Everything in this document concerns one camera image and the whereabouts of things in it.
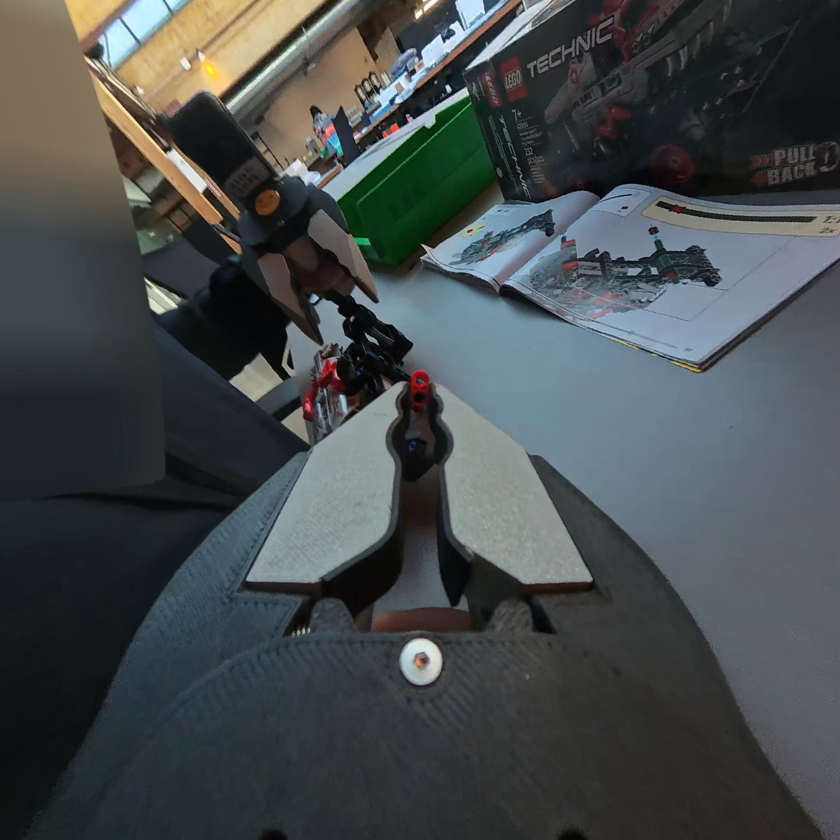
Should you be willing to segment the black toy set box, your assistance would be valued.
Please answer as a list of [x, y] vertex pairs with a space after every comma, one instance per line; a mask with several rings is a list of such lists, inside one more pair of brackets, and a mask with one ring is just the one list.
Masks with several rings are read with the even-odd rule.
[[508, 200], [838, 191], [838, 1], [541, 2], [465, 84]]

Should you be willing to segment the person's left forearm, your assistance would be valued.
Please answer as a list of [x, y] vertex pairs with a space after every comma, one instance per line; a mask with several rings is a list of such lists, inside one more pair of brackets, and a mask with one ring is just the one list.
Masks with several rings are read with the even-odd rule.
[[257, 287], [239, 256], [217, 267], [191, 299], [155, 318], [187, 352], [227, 381], [259, 356], [284, 375], [289, 318]]

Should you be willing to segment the green plastic bin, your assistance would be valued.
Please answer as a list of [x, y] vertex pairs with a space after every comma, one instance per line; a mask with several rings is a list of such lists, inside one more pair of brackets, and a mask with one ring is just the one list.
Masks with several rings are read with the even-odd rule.
[[496, 178], [466, 90], [374, 143], [324, 191], [363, 256], [399, 266]]

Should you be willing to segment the black grey lego truck model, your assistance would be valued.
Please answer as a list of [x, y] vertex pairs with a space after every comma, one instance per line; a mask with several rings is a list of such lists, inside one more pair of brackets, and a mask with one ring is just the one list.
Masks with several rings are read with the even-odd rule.
[[346, 346], [324, 345], [313, 357], [310, 384], [301, 400], [312, 441], [321, 442], [394, 384], [407, 382], [404, 360], [413, 343], [396, 327], [348, 295], [327, 299], [343, 318]]

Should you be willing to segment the wooden edged table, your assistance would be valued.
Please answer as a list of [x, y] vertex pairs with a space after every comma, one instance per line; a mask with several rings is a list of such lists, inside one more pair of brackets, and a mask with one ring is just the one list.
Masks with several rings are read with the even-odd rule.
[[176, 189], [189, 206], [211, 226], [221, 240], [225, 242], [226, 246], [230, 247], [235, 253], [240, 254], [241, 248], [237, 238], [232, 234], [226, 233], [223, 215], [208, 200], [205, 193], [209, 190], [236, 221], [238, 220], [238, 211], [226, 195], [216, 188], [208, 176], [202, 177], [208, 187], [205, 187], [201, 191], [198, 190], [186, 174], [187, 164], [179, 167], [165, 152], [162, 145], [163, 142], [156, 140], [153, 134], [134, 118], [130, 111], [121, 104], [121, 101], [103, 84], [93, 70], [89, 70], [89, 73], [103, 115], [126, 137], [136, 151], [142, 154], [163, 175], [164, 179]]

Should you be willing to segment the metal ventilation duct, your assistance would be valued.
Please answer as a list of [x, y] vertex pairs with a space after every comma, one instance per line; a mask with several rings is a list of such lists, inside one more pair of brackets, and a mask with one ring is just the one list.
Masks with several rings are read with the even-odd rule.
[[237, 121], [249, 121], [268, 107], [278, 91], [348, 29], [356, 28], [376, 1], [337, 1], [307, 18], [221, 95]]

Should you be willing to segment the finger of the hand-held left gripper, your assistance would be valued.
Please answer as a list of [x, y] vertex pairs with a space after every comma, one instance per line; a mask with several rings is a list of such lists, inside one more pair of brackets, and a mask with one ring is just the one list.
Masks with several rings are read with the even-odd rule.
[[352, 279], [367, 298], [378, 303], [379, 293], [373, 276], [354, 237], [343, 229], [323, 208], [310, 219], [308, 236], [322, 250], [334, 257], [343, 272]]
[[326, 276], [318, 253], [268, 253], [258, 258], [257, 267], [276, 305], [312, 342], [323, 344], [320, 318], [312, 303], [313, 298], [326, 294]]

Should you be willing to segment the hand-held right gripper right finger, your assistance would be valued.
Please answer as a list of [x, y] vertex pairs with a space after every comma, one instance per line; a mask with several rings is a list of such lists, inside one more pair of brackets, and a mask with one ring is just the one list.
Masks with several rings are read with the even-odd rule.
[[585, 592], [593, 575], [524, 447], [434, 388], [437, 556], [450, 605]]

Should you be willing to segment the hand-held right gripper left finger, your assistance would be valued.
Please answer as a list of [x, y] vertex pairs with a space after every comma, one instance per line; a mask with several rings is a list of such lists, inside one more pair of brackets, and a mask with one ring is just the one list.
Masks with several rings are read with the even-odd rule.
[[269, 520], [245, 588], [365, 611], [394, 585], [402, 464], [393, 435], [405, 391], [393, 385], [311, 449]]

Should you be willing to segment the open instruction booklet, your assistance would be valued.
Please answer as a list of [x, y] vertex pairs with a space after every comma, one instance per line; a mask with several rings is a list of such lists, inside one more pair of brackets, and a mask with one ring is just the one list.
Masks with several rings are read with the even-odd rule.
[[736, 204], [624, 184], [499, 203], [426, 268], [576, 327], [710, 368], [839, 259], [837, 204]]

